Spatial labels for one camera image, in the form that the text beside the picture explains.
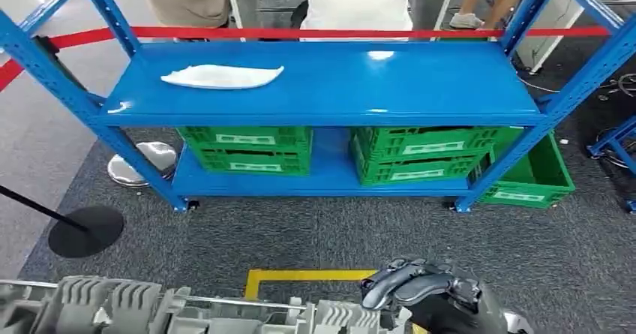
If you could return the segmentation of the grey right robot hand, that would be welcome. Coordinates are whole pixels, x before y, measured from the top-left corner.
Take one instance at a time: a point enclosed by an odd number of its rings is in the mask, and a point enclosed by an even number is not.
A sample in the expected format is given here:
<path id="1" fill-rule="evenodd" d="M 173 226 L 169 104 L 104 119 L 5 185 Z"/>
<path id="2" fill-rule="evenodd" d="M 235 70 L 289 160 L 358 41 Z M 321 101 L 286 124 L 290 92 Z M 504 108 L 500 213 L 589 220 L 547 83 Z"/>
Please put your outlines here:
<path id="1" fill-rule="evenodd" d="M 430 333 L 507 333 L 502 306 L 479 277 L 452 263 L 397 258 L 360 282 L 361 306 L 396 314 Z"/>

